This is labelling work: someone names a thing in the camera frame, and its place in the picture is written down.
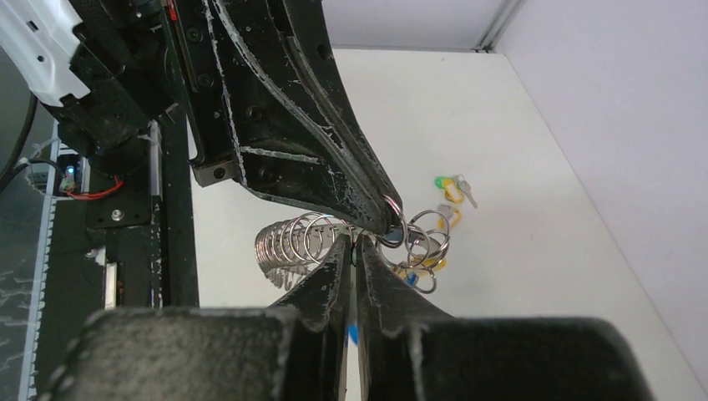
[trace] red wire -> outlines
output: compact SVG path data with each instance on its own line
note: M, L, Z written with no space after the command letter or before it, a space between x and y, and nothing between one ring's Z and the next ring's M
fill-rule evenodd
M103 190L101 192L96 192L93 194L89 194L89 193L74 194L73 192L67 192L67 195L71 196L74 199L78 199L80 201L96 201L98 199L103 199L106 196L119 190L120 187L123 186L124 182L121 179L119 179L117 175L115 175L114 178L115 178L115 186L113 188Z

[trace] black cable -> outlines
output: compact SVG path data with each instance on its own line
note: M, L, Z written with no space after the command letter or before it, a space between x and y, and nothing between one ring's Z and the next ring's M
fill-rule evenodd
M27 143L27 138L29 137L29 131L32 130L32 123L34 122L34 114L36 112L37 112L37 96L35 96L34 94L30 94L29 95L29 107L27 109L27 113L25 114L22 130L20 130L20 135L18 136L18 141L15 142L15 147L13 149L13 152L10 154L8 162L5 163L5 167L3 168L2 174L0 174L0 183L5 182L5 180L8 179L8 176L14 171L14 168L17 165L18 160L20 159L20 154L22 154L22 150L24 149L24 145Z
M45 159L28 159L27 163L22 163L16 166L10 174L3 180L0 180L0 195L5 191L10 182L17 177L21 172L24 171L29 165L51 165L54 168L54 176L56 177L55 182L61 182L62 179L62 168L55 161L45 160Z

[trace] white scratch mark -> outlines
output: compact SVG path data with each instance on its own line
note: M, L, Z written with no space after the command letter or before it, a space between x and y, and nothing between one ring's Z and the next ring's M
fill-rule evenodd
M251 148L250 146L241 146L240 151L251 153L253 155L275 157L276 159L301 161L303 163L311 163L313 165L320 164L320 160L316 157L305 155L293 155L292 153L280 152L277 150L266 150L260 148Z
M329 173L330 177L332 178L332 189L335 189L336 188L336 181L334 179L335 173L329 165L327 165L327 173Z
M231 127L231 138L234 142L234 145L236 149L238 150L240 148L239 146L239 138L236 136L236 127L234 125L234 111L231 109L231 95L229 94L229 89L226 88L226 77L224 76L224 68L221 66L221 58L219 57L219 49L216 47L216 39L214 39L214 16L211 14L211 9L209 8L209 0L202 0L202 3L204 4L204 10L205 10L205 16L206 16L206 22L207 26L209 27L209 35L212 37L211 39L211 47L214 49L214 58L216 59L216 68L219 70L219 74L221 75L221 88L224 90L224 98L226 103L226 109L229 111L229 125ZM219 4L218 7L216 7L217 10L219 10L219 14L221 15L221 9L223 8L223 4ZM239 151L236 151L236 159L239 161L239 170L241 172L241 184L243 186L247 186L248 182L246 181L245 178L245 167L243 163L243 157L241 156L241 153Z
M208 0L202 0L202 2L205 4L205 6L208 6ZM231 16L225 11L226 6L224 5L224 0L214 0L214 6L216 8L216 13L219 14L219 19L221 20L221 23L224 24L224 29L226 29L226 32L229 34L231 42L233 42L234 47L239 52L239 55L244 60L246 66L248 66L251 72L253 72L253 74L273 94L273 96L278 100L278 102L282 104L283 107L285 107L287 110L289 110L292 115L298 121L300 121L301 124L305 125L305 127L309 127L311 130L319 131L321 134L327 135L331 138L332 134L323 132L322 129L324 127L315 123L310 118L310 116L305 113L305 111L298 107L297 104L292 101L292 99L288 98L287 95L278 87L278 85L273 82L273 79L271 79L271 77L266 74L260 64L258 64L258 60L255 58L255 55L248 49L248 46L246 46L244 39L239 34L238 29L236 29L234 22L231 20ZM207 21L209 20L210 13L209 11L207 11Z

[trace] yellow key tag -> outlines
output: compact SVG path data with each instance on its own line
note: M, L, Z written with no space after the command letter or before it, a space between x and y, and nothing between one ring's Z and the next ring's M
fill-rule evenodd
M457 204L464 202L464 195L460 192L458 186L455 185L455 181L446 178L442 180L442 187L445 190L445 199Z
M455 211L453 212L453 216L448 218L448 222L450 223L450 228L455 227L460 222L460 220L462 220L462 218L463 218L463 214L460 213L460 210L456 207ZM442 217L440 217L440 219L437 220L437 228L439 228L440 230L445 229L445 220L443 220Z
M411 259L411 261L412 261L413 263L417 263L419 260L420 260L420 259L417 259L417 258L415 258L415 257L414 257L413 259ZM430 266L432 266L432 264L433 264L434 262L435 262L435 261L434 261L433 259L427 259L425 262L422 263L422 265L423 265L424 267L430 267ZM442 259L442 260L440 261L440 263L438 263L437 266L435 266L432 270L433 270L434 272L440 272L440 271L443 269L443 267L445 267L445 265L447 265L447 264L448 264L447 259ZM407 274L407 273L406 273L405 270L401 270L401 271L398 272L398 276L399 276L400 278L404 279L404 280L406 279L406 274ZM417 271L416 274L417 274L419 277L425 277L425 276L428 275L428 273L427 273L426 271L424 271L424 270Z

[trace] white wall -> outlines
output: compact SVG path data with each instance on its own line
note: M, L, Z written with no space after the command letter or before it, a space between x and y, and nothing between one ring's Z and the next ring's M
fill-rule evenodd
M500 51L708 387L708 2L532 0Z
M335 46L469 50L503 0L322 0Z

